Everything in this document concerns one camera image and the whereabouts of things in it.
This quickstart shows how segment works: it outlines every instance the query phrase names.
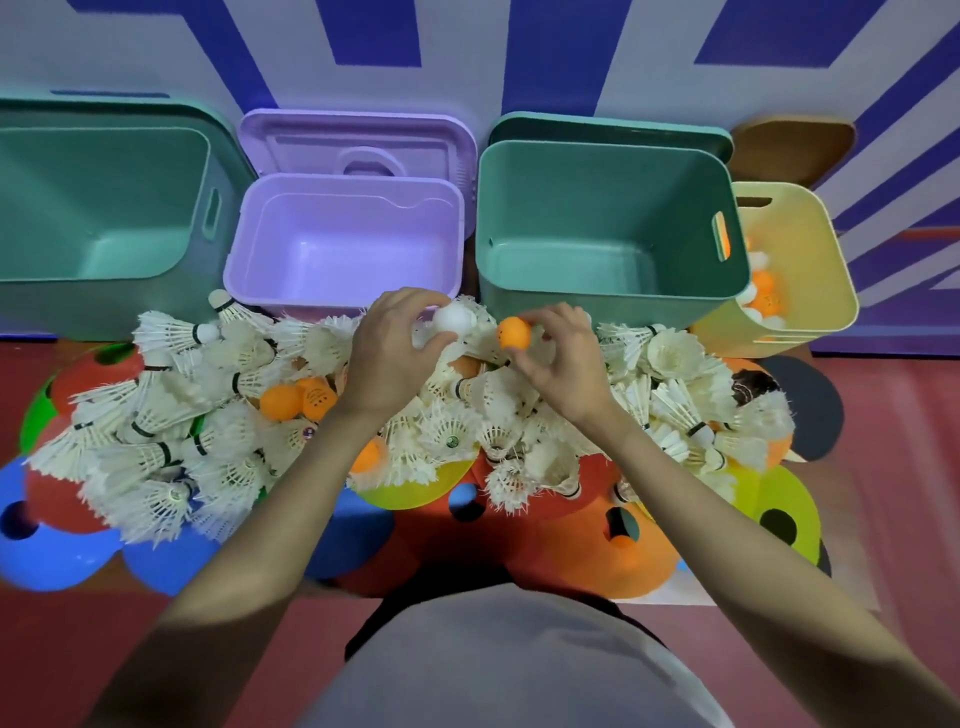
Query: bin handle hole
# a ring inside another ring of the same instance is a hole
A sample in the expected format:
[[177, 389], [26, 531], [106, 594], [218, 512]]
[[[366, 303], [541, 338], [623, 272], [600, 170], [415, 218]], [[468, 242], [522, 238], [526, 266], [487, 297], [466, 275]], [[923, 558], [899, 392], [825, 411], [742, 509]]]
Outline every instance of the bin handle hole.
[[738, 197], [736, 198], [737, 207], [767, 207], [772, 203], [772, 197]]
[[220, 192], [216, 189], [210, 190], [210, 200], [206, 204], [206, 215], [204, 215], [204, 236], [207, 240], [213, 239], [213, 233], [217, 230], [217, 220], [220, 219]]
[[727, 221], [724, 219], [723, 212], [713, 215], [713, 238], [717, 241], [717, 255], [722, 263], [730, 258], [732, 252], [730, 236], [727, 234]]

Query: bin lid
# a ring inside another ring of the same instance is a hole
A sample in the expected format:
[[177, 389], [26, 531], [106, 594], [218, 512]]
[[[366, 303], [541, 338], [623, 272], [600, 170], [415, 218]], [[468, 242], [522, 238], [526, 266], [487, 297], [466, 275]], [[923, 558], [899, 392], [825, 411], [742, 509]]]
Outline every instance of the bin lid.
[[531, 111], [514, 111], [497, 120], [490, 132], [488, 143], [495, 144], [505, 139], [699, 149], [724, 163], [733, 155], [733, 138], [720, 127], [694, 127], [686, 124]]
[[476, 224], [477, 144], [452, 116], [372, 111], [255, 109], [240, 121], [240, 146], [261, 177], [421, 177], [452, 182]]
[[733, 130], [735, 182], [792, 182], [812, 187], [856, 141], [852, 121], [830, 116], [761, 116]]

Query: person's right hand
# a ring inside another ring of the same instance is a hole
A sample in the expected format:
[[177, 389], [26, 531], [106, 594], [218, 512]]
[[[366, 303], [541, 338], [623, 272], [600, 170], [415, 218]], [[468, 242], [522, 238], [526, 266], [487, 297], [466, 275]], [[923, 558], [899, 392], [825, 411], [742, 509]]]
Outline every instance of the person's right hand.
[[540, 324], [556, 344], [553, 363], [543, 366], [527, 352], [509, 349], [514, 366], [540, 392], [554, 411], [580, 430], [595, 430], [617, 408], [607, 382], [600, 343], [583, 308], [557, 303], [521, 313], [529, 324]]

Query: wall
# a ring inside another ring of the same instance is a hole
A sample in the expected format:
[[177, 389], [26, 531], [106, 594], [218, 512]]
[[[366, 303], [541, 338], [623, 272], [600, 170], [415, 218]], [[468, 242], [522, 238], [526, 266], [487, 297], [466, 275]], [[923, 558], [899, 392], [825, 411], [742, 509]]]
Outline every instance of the wall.
[[854, 119], [818, 191], [860, 322], [821, 348], [960, 354], [956, 0], [30, 0], [0, 7], [0, 88], [731, 128]]

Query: purple storage bin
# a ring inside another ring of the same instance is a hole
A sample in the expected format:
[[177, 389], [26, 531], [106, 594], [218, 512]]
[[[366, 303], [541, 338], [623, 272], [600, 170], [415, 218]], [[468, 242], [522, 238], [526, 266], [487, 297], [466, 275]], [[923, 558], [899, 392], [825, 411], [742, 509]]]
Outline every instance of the purple storage bin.
[[476, 187], [463, 124], [264, 109], [239, 135], [261, 179], [244, 196], [224, 271], [231, 296], [309, 320], [405, 285], [458, 293]]

